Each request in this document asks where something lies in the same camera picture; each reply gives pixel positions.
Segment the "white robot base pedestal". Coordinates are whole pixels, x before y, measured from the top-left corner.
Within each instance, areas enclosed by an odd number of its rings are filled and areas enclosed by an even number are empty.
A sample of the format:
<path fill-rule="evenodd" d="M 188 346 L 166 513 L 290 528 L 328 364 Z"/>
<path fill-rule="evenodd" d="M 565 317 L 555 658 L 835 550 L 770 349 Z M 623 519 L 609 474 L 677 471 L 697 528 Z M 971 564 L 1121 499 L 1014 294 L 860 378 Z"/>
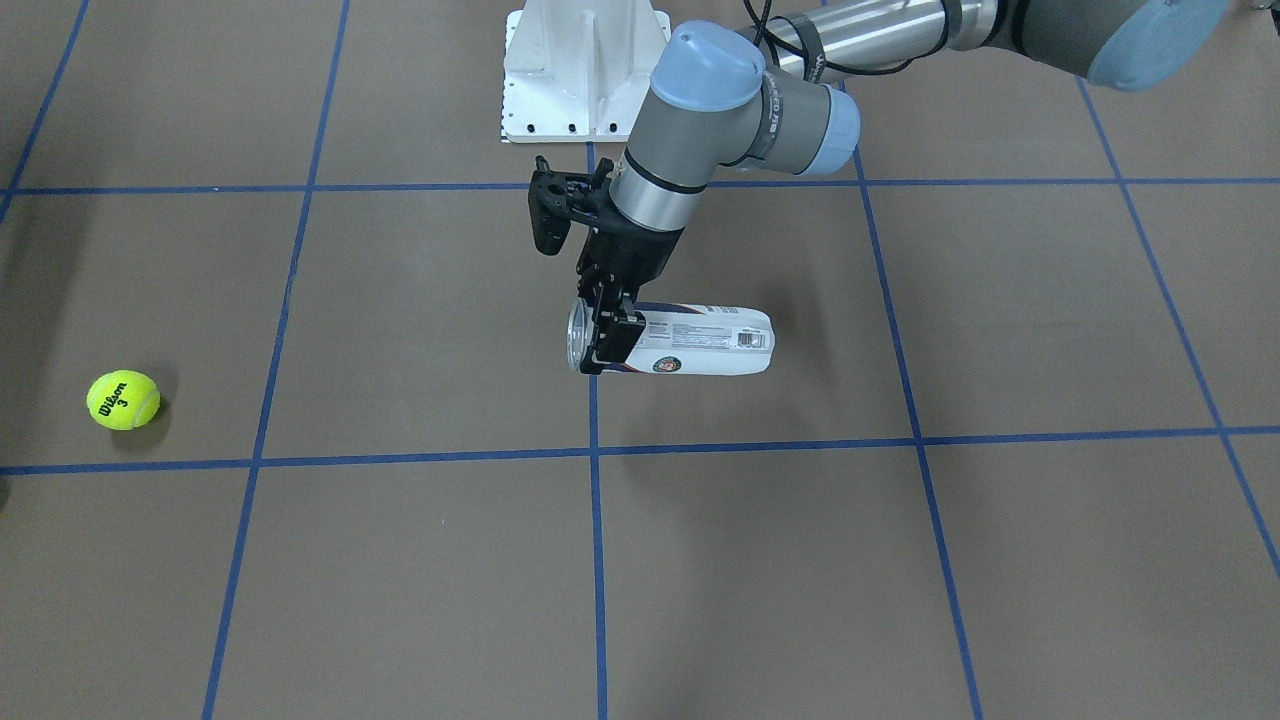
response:
<path fill-rule="evenodd" d="M 502 141 L 625 143 L 673 24 L 649 1 L 526 1 L 503 27 Z"/>

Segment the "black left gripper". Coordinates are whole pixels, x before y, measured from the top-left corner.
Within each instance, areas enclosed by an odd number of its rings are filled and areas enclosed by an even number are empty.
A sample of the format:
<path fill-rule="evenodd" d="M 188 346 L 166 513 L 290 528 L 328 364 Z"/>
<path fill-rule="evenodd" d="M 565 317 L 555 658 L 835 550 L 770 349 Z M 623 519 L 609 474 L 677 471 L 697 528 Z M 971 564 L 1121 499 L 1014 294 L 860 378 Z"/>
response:
<path fill-rule="evenodd" d="M 584 374 L 600 375 L 612 365 L 625 364 L 646 329 L 635 297 L 666 269 L 682 233 L 630 223 L 588 228 L 576 265 L 577 300 L 572 306 L 572 323 L 585 323 Z"/>

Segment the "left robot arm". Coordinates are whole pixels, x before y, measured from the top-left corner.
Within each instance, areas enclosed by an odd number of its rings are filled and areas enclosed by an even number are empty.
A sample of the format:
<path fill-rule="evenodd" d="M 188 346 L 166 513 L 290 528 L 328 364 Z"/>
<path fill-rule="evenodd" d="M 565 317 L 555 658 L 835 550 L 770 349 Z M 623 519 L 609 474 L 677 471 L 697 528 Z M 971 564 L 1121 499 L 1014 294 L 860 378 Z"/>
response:
<path fill-rule="evenodd" d="M 539 252 L 588 231 L 566 331 L 570 366 L 746 375 L 768 368 L 767 316 L 643 304 L 721 167 L 829 176 L 855 154 L 861 114 L 837 88 L 890 76 L 943 50 L 998 47 L 1092 85 L 1137 92 L 1180 70 L 1228 12 L 1225 1 L 838 1 L 751 14 L 730 29 L 677 26 L 652 72 L 617 161 L 585 174 L 536 158 L 527 204 Z M 698 314 L 709 331 L 692 328 Z"/>

